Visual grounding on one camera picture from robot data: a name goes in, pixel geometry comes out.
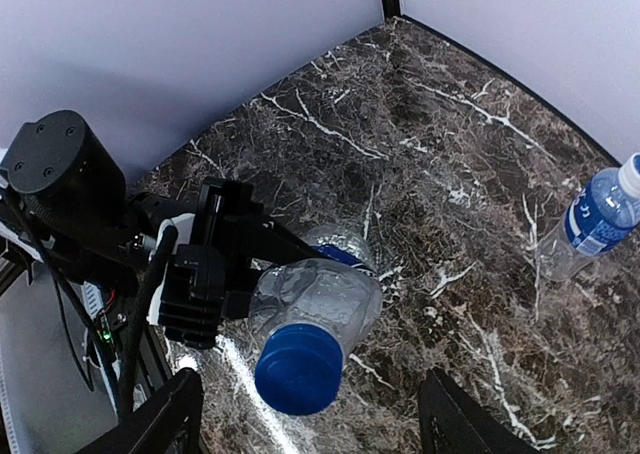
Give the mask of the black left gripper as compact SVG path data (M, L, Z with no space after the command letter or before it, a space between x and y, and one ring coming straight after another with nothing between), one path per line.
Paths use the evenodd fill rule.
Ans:
M262 204L252 199L252 184L206 177L201 184L190 244L215 248L231 271L251 268L251 258L278 266L306 259L328 259L287 228L265 215L249 218L249 256L242 254L243 217L262 214Z

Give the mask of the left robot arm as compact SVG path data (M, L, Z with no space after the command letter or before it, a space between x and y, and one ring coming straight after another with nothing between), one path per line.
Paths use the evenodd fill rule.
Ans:
M180 201L126 186L123 172L78 113L59 110L22 125L1 173L53 266L74 283L126 293L149 265L161 223L195 217L187 243L234 261L289 264L316 257L252 201L249 184L207 178L211 201Z

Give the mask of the tall bottle blue cap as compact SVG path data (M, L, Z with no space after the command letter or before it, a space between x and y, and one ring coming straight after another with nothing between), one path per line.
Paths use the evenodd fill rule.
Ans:
M294 416L335 401L345 362L383 303L374 257L355 230L318 226L302 239L318 257L267 269L249 308L261 343L256 391L272 409Z

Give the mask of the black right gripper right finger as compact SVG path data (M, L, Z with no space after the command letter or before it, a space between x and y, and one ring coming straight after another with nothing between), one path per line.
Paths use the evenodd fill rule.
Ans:
M419 387L422 451L435 453L534 453L440 368L432 368Z

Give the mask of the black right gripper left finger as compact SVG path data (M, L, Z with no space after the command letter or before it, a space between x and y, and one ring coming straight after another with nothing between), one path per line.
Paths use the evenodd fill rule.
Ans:
M124 421L77 453L166 453L176 440L180 453L199 453L203 400L201 376L183 368Z

